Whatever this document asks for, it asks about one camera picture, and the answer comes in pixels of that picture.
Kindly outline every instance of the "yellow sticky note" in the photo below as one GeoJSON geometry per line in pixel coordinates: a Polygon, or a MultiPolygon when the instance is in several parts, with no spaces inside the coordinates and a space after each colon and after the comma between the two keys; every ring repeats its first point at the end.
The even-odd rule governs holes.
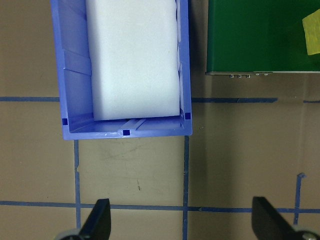
{"type": "Polygon", "coordinates": [[[320,9],[302,19],[308,55],[320,53],[320,9]]]}

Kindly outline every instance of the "blue tape line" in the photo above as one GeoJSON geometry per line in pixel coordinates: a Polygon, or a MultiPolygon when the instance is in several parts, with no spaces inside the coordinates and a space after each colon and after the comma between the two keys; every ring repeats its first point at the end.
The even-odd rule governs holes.
{"type": "Polygon", "coordinates": [[[215,104],[271,104],[278,101],[277,97],[250,97],[250,98],[197,98],[193,97],[193,103],[215,103],[215,104]]]}
{"type": "Polygon", "coordinates": [[[0,102],[54,102],[58,103],[59,97],[55,96],[0,96],[0,102]]]}
{"type": "Polygon", "coordinates": [[[317,101],[304,100],[303,103],[304,104],[320,104],[320,100],[317,100],[317,101]]]}
{"type": "Polygon", "coordinates": [[[320,209],[299,209],[300,214],[320,214],[320,209]]]}
{"type": "Polygon", "coordinates": [[[252,208],[227,208],[227,207],[198,207],[190,206],[190,212],[211,212],[211,213],[251,213],[252,208]]]}
{"type": "Polygon", "coordinates": [[[6,206],[26,206],[26,207],[55,207],[55,208],[74,208],[74,203],[63,202],[33,202],[33,201],[0,201],[0,205],[6,206]]]}
{"type": "Polygon", "coordinates": [[[75,218],[76,228],[81,228],[81,200],[80,200],[80,174],[79,167],[79,141],[74,140],[74,188],[75,188],[75,218]]]}
{"type": "MultiPolygon", "coordinates": [[[[35,201],[0,201],[0,206],[22,206],[22,207],[54,207],[54,208],[76,208],[75,203],[66,202],[35,202],[35,201]]],[[[94,204],[81,203],[82,209],[92,209],[94,204]]],[[[123,210],[160,210],[160,211],[183,211],[183,206],[152,206],[152,205],[111,205],[111,209],[123,210]]],[[[221,207],[198,207],[189,206],[189,212],[212,212],[212,213],[251,213],[251,208],[221,208],[221,207]]],[[[293,214],[294,208],[277,208],[279,213],[293,214]]],[[[320,209],[302,208],[300,214],[320,214],[320,209]]]]}
{"type": "MultiPolygon", "coordinates": [[[[252,213],[252,208],[248,207],[199,207],[190,206],[188,208],[190,212],[211,212],[211,213],[252,213]]],[[[279,213],[295,213],[294,208],[277,208],[279,213]]]]}
{"type": "MultiPolygon", "coordinates": [[[[81,203],[81,208],[92,209],[94,204],[81,203]]],[[[161,211],[182,211],[182,206],[159,206],[159,205],[110,205],[111,209],[124,210],[161,210],[161,211]]]]}
{"type": "Polygon", "coordinates": [[[293,220],[294,225],[297,225],[299,221],[301,183],[302,183],[302,179],[305,177],[306,175],[303,172],[296,176],[295,204],[294,204],[295,212],[294,212],[294,220],[293,220]]]}
{"type": "Polygon", "coordinates": [[[184,137],[182,240],[188,239],[188,210],[189,210],[188,198],[189,198],[189,136],[185,136],[184,137]]]}

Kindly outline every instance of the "green board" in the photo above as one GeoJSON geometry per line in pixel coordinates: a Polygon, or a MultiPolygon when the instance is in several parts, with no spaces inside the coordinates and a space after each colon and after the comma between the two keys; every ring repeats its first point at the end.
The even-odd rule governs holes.
{"type": "Polygon", "coordinates": [[[207,73],[320,72],[302,19],[320,0],[209,0],[207,73]]]}

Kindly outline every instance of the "foam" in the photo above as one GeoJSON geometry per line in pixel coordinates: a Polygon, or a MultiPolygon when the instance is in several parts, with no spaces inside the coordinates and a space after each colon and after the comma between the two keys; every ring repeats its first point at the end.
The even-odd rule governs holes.
{"type": "Polygon", "coordinates": [[[94,120],[180,114],[175,0],[86,0],[94,120]]]}

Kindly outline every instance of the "blue plastic bin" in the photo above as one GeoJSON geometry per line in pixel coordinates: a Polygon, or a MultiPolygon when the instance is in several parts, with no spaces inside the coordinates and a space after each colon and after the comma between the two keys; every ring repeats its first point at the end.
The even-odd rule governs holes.
{"type": "Polygon", "coordinates": [[[184,136],[192,134],[188,0],[176,0],[180,115],[94,121],[86,1],[51,0],[65,140],[184,136]]]}

